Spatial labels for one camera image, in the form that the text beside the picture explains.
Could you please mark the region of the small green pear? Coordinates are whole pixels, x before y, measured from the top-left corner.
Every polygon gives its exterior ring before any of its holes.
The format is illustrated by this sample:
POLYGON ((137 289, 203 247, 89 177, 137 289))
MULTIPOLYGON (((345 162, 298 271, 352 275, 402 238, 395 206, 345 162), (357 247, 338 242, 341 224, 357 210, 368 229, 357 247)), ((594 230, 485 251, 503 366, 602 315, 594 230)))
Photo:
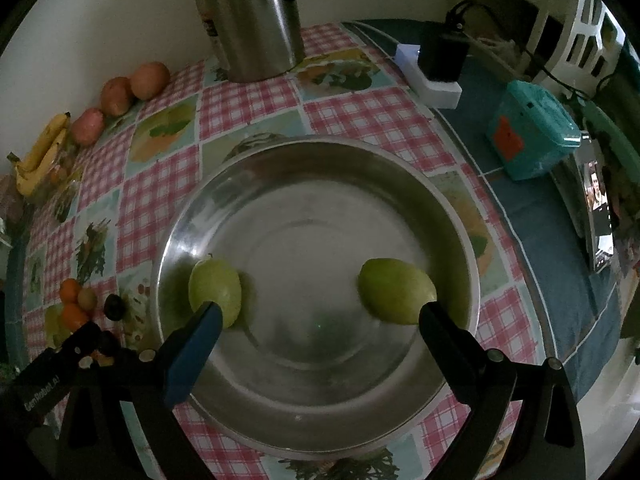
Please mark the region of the small green pear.
POLYGON ((231 327, 240 315, 240 276, 222 259, 207 256, 193 267, 188 283, 188 295, 193 312, 206 302, 213 302, 220 307, 224 330, 231 327))

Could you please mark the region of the orange tangerine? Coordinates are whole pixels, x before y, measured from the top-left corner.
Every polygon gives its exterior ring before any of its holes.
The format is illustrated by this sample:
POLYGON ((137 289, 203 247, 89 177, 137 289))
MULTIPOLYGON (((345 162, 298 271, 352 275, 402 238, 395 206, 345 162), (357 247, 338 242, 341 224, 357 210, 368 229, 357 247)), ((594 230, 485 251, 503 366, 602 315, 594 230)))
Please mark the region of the orange tangerine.
POLYGON ((58 290, 58 296, 62 301, 62 304, 76 304, 79 292, 81 291, 81 284, 74 278, 66 278, 60 284, 58 290))
POLYGON ((60 320, 73 333, 90 321, 90 315, 77 304, 63 304, 60 320))

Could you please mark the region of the large green pear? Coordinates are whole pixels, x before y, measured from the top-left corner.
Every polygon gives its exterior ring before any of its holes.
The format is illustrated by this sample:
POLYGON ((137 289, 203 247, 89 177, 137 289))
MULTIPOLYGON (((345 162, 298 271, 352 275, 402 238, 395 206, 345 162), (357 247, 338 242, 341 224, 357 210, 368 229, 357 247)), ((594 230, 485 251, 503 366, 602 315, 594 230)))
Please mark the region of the large green pear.
POLYGON ((416 325, 422 307, 437 300, 436 287, 426 272, 394 258, 363 263, 357 286, 364 306, 386 323, 416 325))

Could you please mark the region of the upper dark plum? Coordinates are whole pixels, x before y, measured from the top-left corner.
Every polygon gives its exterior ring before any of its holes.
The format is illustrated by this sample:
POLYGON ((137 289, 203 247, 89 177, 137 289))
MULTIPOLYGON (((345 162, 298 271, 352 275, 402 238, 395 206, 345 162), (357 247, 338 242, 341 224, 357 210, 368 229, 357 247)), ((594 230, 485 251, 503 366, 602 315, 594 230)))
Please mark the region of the upper dark plum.
POLYGON ((122 321, 128 312, 128 306, 121 296, 109 294, 103 305, 103 313, 112 322, 122 321))

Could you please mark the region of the upper brown kiwi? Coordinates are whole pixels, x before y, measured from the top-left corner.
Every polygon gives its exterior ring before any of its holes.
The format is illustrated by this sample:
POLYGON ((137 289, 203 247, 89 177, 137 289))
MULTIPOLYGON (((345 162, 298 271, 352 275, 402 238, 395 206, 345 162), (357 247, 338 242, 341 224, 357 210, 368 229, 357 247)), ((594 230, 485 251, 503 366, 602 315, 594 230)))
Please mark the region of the upper brown kiwi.
POLYGON ((83 287, 78 292, 77 304, 84 311, 93 311, 98 305, 98 296, 91 287, 83 287))

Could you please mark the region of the large stainless steel plate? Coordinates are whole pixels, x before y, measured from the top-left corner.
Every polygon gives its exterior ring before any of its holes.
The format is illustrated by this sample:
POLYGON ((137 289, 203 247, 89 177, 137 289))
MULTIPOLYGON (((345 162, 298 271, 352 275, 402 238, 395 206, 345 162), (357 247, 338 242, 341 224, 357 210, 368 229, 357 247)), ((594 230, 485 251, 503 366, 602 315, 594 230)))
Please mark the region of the large stainless steel plate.
POLYGON ((190 403, 227 436, 289 460, 382 448, 444 396, 419 331, 363 307, 363 263, 418 266, 454 322, 477 328, 480 278, 459 215, 422 171, 364 142, 282 139, 210 172, 160 243, 149 312, 157 339, 189 321, 188 281, 205 257, 239 272, 242 311, 190 403))

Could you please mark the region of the checkered fruit print tablecloth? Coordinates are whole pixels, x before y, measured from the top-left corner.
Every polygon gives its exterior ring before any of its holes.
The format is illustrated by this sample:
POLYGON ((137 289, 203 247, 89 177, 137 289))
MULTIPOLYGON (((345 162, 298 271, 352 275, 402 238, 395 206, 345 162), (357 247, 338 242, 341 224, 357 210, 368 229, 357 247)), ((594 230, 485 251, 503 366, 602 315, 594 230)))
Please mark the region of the checkered fruit print tablecloth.
POLYGON ((105 254, 90 284, 100 298, 146 284, 170 217, 207 171, 259 133, 332 134, 385 148, 420 169, 452 201, 478 249, 480 341, 525 362, 556 352, 585 393, 613 351, 620 316, 610 272, 590 274, 567 214, 547 180, 511 182, 485 131, 501 92, 477 62, 463 75, 455 110, 420 104, 392 62, 416 28, 403 21, 306 28, 295 73, 229 84, 209 58, 171 78, 156 99, 115 120, 74 169, 70 210, 40 207, 11 255, 24 292, 6 300, 14 361, 51 341, 46 317, 58 285, 76 273, 75 248, 91 221, 108 221, 105 254))

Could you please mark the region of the clear glass fruit bowl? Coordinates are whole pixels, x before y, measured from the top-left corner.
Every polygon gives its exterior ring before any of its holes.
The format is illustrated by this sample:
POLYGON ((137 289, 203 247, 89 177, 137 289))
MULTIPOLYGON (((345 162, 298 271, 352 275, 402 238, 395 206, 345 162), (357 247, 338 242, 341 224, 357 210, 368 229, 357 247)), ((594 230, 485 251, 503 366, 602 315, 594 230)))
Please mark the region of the clear glass fruit bowl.
POLYGON ((35 193, 27 199, 29 203, 37 206, 44 204, 66 182, 72 173, 79 152, 80 147, 74 142, 62 147, 47 177, 36 188, 35 193))

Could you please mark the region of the lower yellow banana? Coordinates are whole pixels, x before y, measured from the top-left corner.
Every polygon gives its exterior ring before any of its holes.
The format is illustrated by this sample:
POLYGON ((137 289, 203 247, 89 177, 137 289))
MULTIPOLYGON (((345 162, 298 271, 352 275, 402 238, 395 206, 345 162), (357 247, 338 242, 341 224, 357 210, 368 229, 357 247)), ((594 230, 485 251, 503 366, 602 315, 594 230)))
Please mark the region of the lower yellow banana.
POLYGON ((17 192, 25 198, 29 198, 35 193, 36 188, 47 177, 47 174, 54 162, 58 158, 58 153, 62 150, 68 133, 67 128, 63 128, 53 140, 50 148, 43 155, 38 167, 32 171, 23 171, 15 167, 17 192))

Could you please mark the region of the yellow banana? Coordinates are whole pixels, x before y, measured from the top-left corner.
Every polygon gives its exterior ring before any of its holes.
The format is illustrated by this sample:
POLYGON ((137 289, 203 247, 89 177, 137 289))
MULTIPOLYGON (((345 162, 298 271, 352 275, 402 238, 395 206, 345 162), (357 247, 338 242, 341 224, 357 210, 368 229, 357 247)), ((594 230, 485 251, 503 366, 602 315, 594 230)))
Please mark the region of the yellow banana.
POLYGON ((35 193, 36 188, 47 177, 47 174, 54 162, 58 158, 58 153, 62 150, 68 133, 67 128, 63 128, 53 140, 50 148, 43 155, 38 167, 32 171, 23 171, 15 167, 17 192, 25 198, 29 198, 35 193))
POLYGON ((11 165, 21 174, 34 171, 42 162, 47 150, 52 146, 58 134, 70 125, 70 112, 54 115, 43 128, 38 139, 24 158, 12 152, 6 155, 11 165))

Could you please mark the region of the black smartphone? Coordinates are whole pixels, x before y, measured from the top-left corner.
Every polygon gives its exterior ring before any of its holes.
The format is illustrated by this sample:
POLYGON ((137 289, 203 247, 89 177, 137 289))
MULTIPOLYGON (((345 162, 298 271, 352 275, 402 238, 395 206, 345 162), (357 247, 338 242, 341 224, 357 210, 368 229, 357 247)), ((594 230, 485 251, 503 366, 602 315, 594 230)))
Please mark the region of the black smartphone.
POLYGON ((611 263, 615 252, 608 194, 596 149, 589 139, 582 139, 574 159, 585 211, 587 261, 593 273, 600 273, 611 263))

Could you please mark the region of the upper yellow banana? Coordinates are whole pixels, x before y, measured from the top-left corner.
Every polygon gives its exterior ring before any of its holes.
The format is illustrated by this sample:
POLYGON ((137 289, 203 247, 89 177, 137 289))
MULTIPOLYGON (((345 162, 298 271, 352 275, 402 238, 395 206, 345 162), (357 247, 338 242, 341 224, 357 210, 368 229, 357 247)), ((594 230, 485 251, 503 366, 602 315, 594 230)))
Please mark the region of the upper yellow banana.
POLYGON ((21 174, 34 171, 42 162, 47 150, 52 146, 58 134, 70 125, 70 112, 54 115, 43 128, 38 139, 24 158, 12 152, 6 155, 11 165, 21 174))

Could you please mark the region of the left red apple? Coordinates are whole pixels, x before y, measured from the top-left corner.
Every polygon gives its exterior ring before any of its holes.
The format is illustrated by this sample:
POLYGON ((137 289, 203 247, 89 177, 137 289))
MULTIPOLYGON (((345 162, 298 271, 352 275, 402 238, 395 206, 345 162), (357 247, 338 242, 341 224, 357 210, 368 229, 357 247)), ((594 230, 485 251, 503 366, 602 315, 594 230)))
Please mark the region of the left red apple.
POLYGON ((104 128, 104 113, 99 108, 90 107, 74 121, 70 133, 77 145, 88 148, 99 140, 104 128))

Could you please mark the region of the red apple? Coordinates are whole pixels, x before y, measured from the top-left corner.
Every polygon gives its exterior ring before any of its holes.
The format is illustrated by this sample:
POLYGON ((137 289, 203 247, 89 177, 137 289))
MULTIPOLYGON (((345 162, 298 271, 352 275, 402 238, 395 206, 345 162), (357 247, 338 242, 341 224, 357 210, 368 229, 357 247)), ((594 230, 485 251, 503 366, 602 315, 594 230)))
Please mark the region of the red apple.
POLYGON ((127 77, 115 77, 107 81, 101 91, 101 108, 111 117, 120 117, 130 110, 132 92, 127 77))
POLYGON ((104 128, 104 113, 99 108, 90 107, 74 121, 70 133, 77 145, 88 148, 99 140, 104 128))
POLYGON ((131 91, 136 98, 149 101, 162 92, 170 81, 168 68, 161 62, 140 65, 130 77, 131 91))

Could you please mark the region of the teal plastic container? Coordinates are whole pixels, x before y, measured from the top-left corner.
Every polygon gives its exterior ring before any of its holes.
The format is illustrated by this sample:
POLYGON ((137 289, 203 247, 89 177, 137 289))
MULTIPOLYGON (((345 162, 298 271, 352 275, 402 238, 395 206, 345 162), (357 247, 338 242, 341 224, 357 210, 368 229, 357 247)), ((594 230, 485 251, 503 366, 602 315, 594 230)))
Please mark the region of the teal plastic container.
POLYGON ((506 85, 487 137, 514 181, 548 174, 582 142, 578 125, 558 99, 521 80, 506 85))

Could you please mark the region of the middle red apple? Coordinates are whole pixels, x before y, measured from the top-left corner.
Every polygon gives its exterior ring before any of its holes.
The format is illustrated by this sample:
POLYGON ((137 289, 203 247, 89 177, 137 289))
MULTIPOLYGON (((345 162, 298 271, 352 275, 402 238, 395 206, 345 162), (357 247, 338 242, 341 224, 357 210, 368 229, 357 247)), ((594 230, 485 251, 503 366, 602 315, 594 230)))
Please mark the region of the middle red apple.
POLYGON ((101 108, 111 117, 120 117, 130 110, 132 92, 127 77, 115 77, 107 81, 101 91, 101 108))

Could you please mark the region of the right red apple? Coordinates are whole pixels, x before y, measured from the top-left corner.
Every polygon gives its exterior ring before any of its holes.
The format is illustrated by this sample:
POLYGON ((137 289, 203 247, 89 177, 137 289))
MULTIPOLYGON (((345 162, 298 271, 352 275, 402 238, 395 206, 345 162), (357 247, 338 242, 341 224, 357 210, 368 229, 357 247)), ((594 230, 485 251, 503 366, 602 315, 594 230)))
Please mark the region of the right red apple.
POLYGON ((161 62, 140 65, 130 77, 131 91, 136 98, 149 101, 162 92, 170 81, 168 68, 161 62))

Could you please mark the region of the black power adapter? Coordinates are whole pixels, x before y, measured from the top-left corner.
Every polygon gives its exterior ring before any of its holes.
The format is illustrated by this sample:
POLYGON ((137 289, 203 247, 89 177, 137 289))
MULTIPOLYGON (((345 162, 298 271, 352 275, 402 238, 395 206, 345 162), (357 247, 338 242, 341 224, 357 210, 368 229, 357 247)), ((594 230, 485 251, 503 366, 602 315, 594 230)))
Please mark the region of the black power adapter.
POLYGON ((425 22, 418 66, 430 81, 457 82, 469 50, 469 39, 460 24, 425 22))

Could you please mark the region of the stainless steel thermos kettle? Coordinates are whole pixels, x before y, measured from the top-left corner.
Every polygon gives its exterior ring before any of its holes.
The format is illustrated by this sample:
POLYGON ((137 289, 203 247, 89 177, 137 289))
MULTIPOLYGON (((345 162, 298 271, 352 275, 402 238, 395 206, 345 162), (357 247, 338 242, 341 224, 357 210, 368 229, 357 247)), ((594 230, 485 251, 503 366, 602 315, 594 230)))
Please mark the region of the stainless steel thermos kettle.
POLYGON ((233 82, 285 74, 305 57, 297 0, 195 0, 214 55, 233 82))

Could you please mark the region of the white lattice plastic basket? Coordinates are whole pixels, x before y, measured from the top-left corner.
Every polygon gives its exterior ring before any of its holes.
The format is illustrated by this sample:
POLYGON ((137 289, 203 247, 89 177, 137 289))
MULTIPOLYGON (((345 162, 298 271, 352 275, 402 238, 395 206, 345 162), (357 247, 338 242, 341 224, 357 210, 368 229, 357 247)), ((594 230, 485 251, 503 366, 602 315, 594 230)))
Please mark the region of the white lattice plastic basket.
POLYGON ((586 96, 616 69, 626 41, 623 27, 602 0, 568 0, 560 39, 550 58, 537 62, 533 83, 559 96, 574 90, 586 96))

